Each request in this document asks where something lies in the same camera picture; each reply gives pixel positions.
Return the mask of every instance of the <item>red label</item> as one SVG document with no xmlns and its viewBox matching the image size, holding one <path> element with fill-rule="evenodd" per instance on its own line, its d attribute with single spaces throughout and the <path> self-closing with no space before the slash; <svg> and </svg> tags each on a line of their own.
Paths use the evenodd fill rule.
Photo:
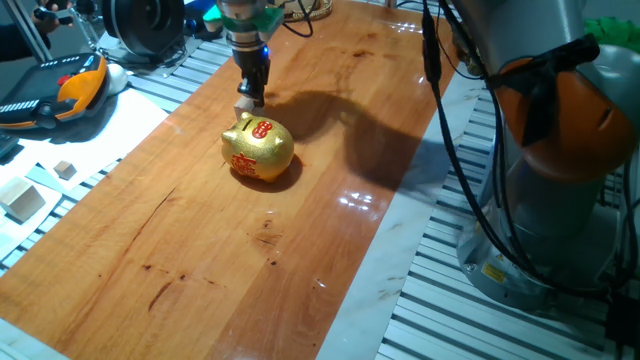
<svg viewBox="0 0 640 360">
<path fill-rule="evenodd" d="M 243 153 L 240 153 L 239 156 L 233 155 L 231 157 L 231 166 L 234 169 L 247 176 L 259 178 L 260 176 L 256 175 L 256 169 L 253 167 L 255 164 L 255 160 L 244 157 Z"/>
<path fill-rule="evenodd" d="M 267 136 L 269 130 L 273 129 L 273 124 L 268 121 L 260 121 L 258 126 L 251 132 L 254 138 L 262 139 Z"/>
</svg>

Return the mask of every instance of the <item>green object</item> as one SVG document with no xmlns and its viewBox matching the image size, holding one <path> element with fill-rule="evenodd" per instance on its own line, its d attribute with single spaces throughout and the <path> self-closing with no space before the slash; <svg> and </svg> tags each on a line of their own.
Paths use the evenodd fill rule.
<svg viewBox="0 0 640 360">
<path fill-rule="evenodd" d="M 214 5 L 206 14 L 202 17 L 205 22 L 222 21 L 222 13 L 218 9 L 218 5 Z"/>
<path fill-rule="evenodd" d="M 258 32 L 273 34 L 284 21 L 284 10 L 280 8 L 265 8 L 253 23 L 258 28 Z"/>
<path fill-rule="evenodd" d="M 640 27 L 613 17 L 585 21 L 585 31 L 593 34 L 598 44 L 616 45 L 640 54 Z"/>
</svg>

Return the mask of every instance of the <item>small wooden block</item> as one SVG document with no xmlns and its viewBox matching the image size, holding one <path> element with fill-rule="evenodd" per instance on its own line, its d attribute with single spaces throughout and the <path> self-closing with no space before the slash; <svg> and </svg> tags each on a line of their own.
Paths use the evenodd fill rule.
<svg viewBox="0 0 640 360">
<path fill-rule="evenodd" d="M 76 173 L 76 168 L 71 163 L 66 161 L 60 161 L 56 167 L 53 168 L 61 179 L 69 180 Z"/>
<path fill-rule="evenodd" d="M 38 190 L 22 178 L 14 177 L 0 188 L 0 206 L 21 223 L 29 220 L 44 204 Z"/>
<path fill-rule="evenodd" d="M 264 116 L 264 108 L 258 108 L 253 105 L 253 99 L 246 96 L 240 96 L 233 109 L 236 111 L 236 120 L 240 121 L 243 112 L 251 113 L 255 116 Z"/>
</svg>

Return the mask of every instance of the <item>white cube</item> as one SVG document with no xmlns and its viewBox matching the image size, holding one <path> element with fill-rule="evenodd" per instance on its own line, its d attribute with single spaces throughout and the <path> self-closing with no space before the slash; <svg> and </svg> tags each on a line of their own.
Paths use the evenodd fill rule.
<svg viewBox="0 0 640 360">
<path fill-rule="evenodd" d="M 0 188 L 0 206 L 20 223 L 29 220 L 44 204 L 38 190 L 22 178 L 14 177 Z"/>
<path fill-rule="evenodd" d="M 53 168 L 61 179 L 69 180 L 76 173 L 76 168 L 67 161 L 60 161 L 56 167 Z"/>
</svg>

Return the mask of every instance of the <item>wooden table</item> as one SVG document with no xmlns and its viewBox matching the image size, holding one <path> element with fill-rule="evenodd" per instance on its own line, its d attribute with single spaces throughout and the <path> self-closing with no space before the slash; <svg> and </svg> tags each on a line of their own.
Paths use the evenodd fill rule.
<svg viewBox="0 0 640 360">
<path fill-rule="evenodd" d="M 435 111 L 420 14 L 334 8 L 270 43 L 275 184 L 222 159 L 229 61 L 0 278 L 0 317 L 72 359 L 313 358 Z"/>
</svg>

